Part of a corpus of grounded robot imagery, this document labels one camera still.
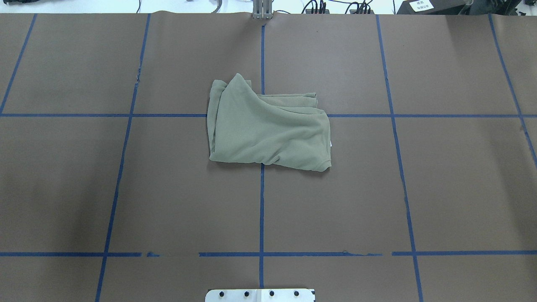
blue tape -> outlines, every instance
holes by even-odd
[[[200,257],[259,257],[259,252],[257,251],[246,251],[246,252],[216,252],[216,253],[198,253]]]
[[[142,253],[108,253],[107,257],[141,257]]]
[[[329,118],[390,118],[391,114],[327,114]]]
[[[376,17],[376,28],[379,34],[379,45],[380,45],[380,53],[382,57],[382,68],[384,70],[384,80],[386,82],[386,92],[388,94],[388,104],[390,107],[390,114],[394,114],[394,106],[391,100],[390,82],[388,80],[388,68],[386,65],[386,56],[384,54],[384,44],[382,43],[382,31],[380,27],[380,18],[379,18],[379,15],[375,15],[375,17]],[[405,202],[405,206],[407,207],[407,225],[408,225],[408,233],[410,236],[410,246],[412,248],[412,251],[416,251],[416,244],[414,241],[414,231],[412,228],[412,217],[410,215],[410,205],[408,203],[407,182],[405,181],[405,177],[404,177],[403,161],[401,159],[401,149],[399,147],[399,137],[397,135],[397,125],[395,123],[395,117],[391,118],[391,127],[394,132],[395,150],[397,152],[397,162],[399,163],[399,175],[401,177],[401,182],[403,184],[404,202]],[[422,281],[419,276],[418,258],[414,256],[413,262],[414,262],[414,272],[416,275],[416,286],[418,290],[418,298],[419,298],[419,302],[423,302]]]
[[[206,113],[135,113],[135,118],[206,118]]]
[[[327,114],[329,118],[518,118],[517,114]]]
[[[20,61],[23,58],[24,50],[26,50],[26,45],[28,45],[28,40],[30,39],[30,34],[32,34],[32,29],[35,24],[36,18],[37,18],[37,14],[35,13],[32,18],[32,22],[30,23],[30,28],[28,28],[28,32],[26,33],[26,38],[24,39],[23,46],[20,49],[19,58],[17,59],[17,62],[15,63],[15,67],[13,68],[13,73],[11,74],[11,78],[9,79],[8,88],[5,90],[4,98],[2,99],[2,104],[0,104],[0,113],[4,111],[5,103],[8,101],[8,96],[11,90],[11,86],[13,85],[13,81],[15,80],[15,76],[17,75],[17,70],[19,69]]]
[[[496,45],[496,50],[498,51],[498,56],[500,58],[500,63],[502,64],[502,68],[505,73],[505,78],[507,79],[507,84],[509,85],[509,90],[511,91],[511,96],[513,97],[514,105],[517,108],[518,117],[520,118],[520,123],[522,124],[522,128],[524,129],[524,135],[526,136],[526,141],[528,142],[529,150],[533,157],[533,163],[535,164],[535,167],[537,168],[537,155],[535,154],[535,148],[533,148],[532,140],[529,137],[528,129],[526,127],[526,122],[524,122],[522,110],[520,109],[520,105],[518,104],[517,95],[514,93],[513,83],[511,82],[509,72],[507,72],[507,67],[505,66],[505,61],[502,56],[502,51],[500,50],[500,45],[498,44],[498,38],[496,37],[496,30],[494,29],[494,21],[492,21],[491,14],[489,14],[489,23],[490,23],[490,29],[492,30],[492,37],[494,38],[494,44]]]
[[[0,257],[141,257],[142,253],[84,253],[55,251],[3,251]]]
[[[142,50],[140,51],[140,65],[138,66],[138,75],[136,76],[136,83],[134,84],[134,91],[133,91],[133,98],[130,104],[130,113],[129,113],[129,121],[127,123],[127,131],[125,131],[125,140],[123,142],[123,151],[121,152],[121,161],[119,163],[119,172],[118,172],[118,179],[115,183],[115,193],[114,193],[114,201],[112,203],[112,210],[110,212],[110,221],[108,223],[108,231],[106,233],[106,242],[104,246],[104,252],[108,253],[108,249],[110,248],[110,239],[112,237],[112,228],[114,226],[114,217],[115,217],[115,209],[118,204],[118,197],[119,197],[119,184],[121,182],[121,177],[123,175],[123,167],[125,165],[125,152],[127,150],[127,143],[129,140],[130,135],[130,127],[133,120],[133,113],[134,113],[134,105],[136,103],[136,95],[138,93],[138,84],[140,82],[140,74],[142,72],[142,64],[143,64],[143,55],[146,51],[146,42],[147,42],[147,33],[149,31],[149,22],[151,21],[151,14],[147,15],[146,20],[146,30],[143,34],[143,42],[142,42]],[[95,295],[95,302],[99,302],[100,300],[100,292],[101,288],[103,287],[103,280],[104,280],[104,273],[106,269],[106,258],[105,255],[103,257],[103,262],[101,264],[101,272],[99,275],[99,283],[97,285],[97,293]]]
[[[206,118],[205,113],[2,113],[0,117],[58,118]],[[517,114],[327,114],[329,118],[519,118]],[[523,114],[537,118],[537,114]]]
[[[101,293],[101,290],[103,289],[104,271],[106,269],[106,260],[107,260],[107,257],[104,256],[101,262],[101,271],[99,273],[99,283],[97,283],[97,293],[95,294],[95,302],[99,302],[100,293]]]
[[[128,113],[2,113],[0,117],[29,118],[128,118]]]
[[[259,288],[264,286],[264,259],[265,251],[265,165],[261,164],[259,186]]]
[[[392,256],[537,255],[537,250],[394,251]]]
[[[261,26],[261,94],[262,95],[265,94],[265,25]]]
[[[104,253],[4,251],[0,257],[103,257]]]
[[[265,94],[265,25],[261,26],[261,94]],[[261,164],[259,186],[259,288],[265,287],[265,165]]]
[[[199,253],[200,257],[379,257],[382,254],[353,254],[345,251],[266,251]]]
[[[266,257],[379,257],[382,254],[353,254],[341,251],[270,251],[264,253]]]

olive green t-shirt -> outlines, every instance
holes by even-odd
[[[209,159],[319,172],[330,167],[330,123],[315,93],[257,95],[250,85],[240,74],[229,84],[213,82]]]

black cable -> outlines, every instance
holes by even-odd
[[[510,0],[510,1],[509,1],[509,4],[505,7],[504,15],[507,16],[507,11],[508,11],[508,9],[509,9],[509,6],[511,6],[511,3],[512,3],[512,2],[513,2],[513,0]]]
[[[222,7],[222,0],[218,0],[218,5],[216,6],[216,9],[212,13],[217,13],[221,7]]]
[[[304,5],[304,9],[302,10],[301,13],[304,13],[306,11],[306,8],[308,7],[310,3],[311,3],[311,12],[313,13],[313,2],[315,2],[315,10],[317,10],[317,0],[309,0],[309,2],[306,3],[306,5]]]
[[[347,6],[347,9],[345,10],[345,15],[349,12],[349,8],[351,8],[351,5],[356,4],[356,10],[360,7],[360,3],[358,2],[352,2]]]
[[[351,4],[352,3],[352,2],[345,2],[345,1],[339,1],[339,0],[328,0],[328,1],[344,3],[344,4]]]

wire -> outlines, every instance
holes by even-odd
[[[222,0],[218,0],[218,5],[216,6],[216,9],[212,13],[217,13],[221,7],[222,7]]]
[[[352,2],[352,3],[350,3],[350,4],[347,6],[347,9],[345,10],[345,14],[347,14],[347,13],[349,12],[349,8],[351,8],[351,6],[352,6],[353,4],[356,4],[356,10],[358,10],[358,8],[360,7],[360,3],[358,3],[358,2]]]
[[[328,0],[332,2],[338,2],[338,3],[345,3],[345,4],[351,4],[352,2],[345,2],[345,1],[339,1],[339,0]]]
[[[304,9],[302,10],[301,13],[304,13],[306,11],[306,8],[308,7],[310,3],[311,3],[311,12],[313,13],[313,2],[315,2],[315,11],[317,11],[317,0],[309,0],[309,2],[304,5]]]

